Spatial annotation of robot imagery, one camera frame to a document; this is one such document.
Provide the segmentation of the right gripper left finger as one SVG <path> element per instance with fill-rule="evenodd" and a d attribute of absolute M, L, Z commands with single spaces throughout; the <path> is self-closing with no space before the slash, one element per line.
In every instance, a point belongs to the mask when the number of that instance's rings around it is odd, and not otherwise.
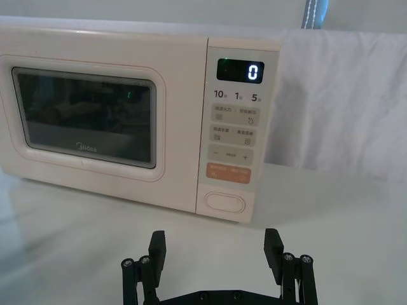
<path fill-rule="evenodd" d="M 156 289 L 160 284 L 166 253 L 165 231 L 154 231 L 148 255 L 142 256 L 138 261 L 127 258 L 121 262 L 123 304 L 138 304 L 138 283 L 142 283 L 143 304 L 160 303 Z"/>

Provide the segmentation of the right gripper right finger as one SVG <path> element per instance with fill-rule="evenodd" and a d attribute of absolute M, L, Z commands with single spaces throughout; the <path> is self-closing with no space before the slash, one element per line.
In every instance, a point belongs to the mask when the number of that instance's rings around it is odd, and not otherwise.
<path fill-rule="evenodd" d="M 284 251 L 276 229 L 265 229 L 263 250 L 276 284 L 280 287 L 282 304 L 317 304 L 314 260 L 309 255 L 295 257 Z"/>

